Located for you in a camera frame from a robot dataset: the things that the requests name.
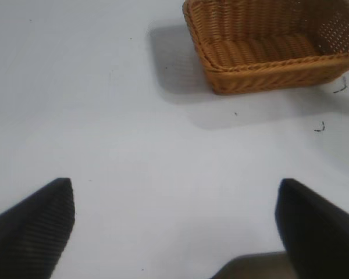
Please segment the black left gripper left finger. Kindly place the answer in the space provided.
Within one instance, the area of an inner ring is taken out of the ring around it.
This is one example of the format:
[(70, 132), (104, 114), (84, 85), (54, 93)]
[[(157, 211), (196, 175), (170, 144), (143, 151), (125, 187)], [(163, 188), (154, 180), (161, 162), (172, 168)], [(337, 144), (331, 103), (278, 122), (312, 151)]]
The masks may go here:
[(0, 214), (0, 278), (51, 278), (75, 222), (72, 182), (57, 178)]

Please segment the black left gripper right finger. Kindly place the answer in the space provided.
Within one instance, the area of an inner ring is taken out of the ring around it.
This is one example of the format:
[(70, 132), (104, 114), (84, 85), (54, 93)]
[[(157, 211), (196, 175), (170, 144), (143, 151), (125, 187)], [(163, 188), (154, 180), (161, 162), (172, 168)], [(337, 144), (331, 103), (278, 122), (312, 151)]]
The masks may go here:
[(275, 219), (299, 278), (349, 278), (349, 214), (293, 178), (281, 181)]

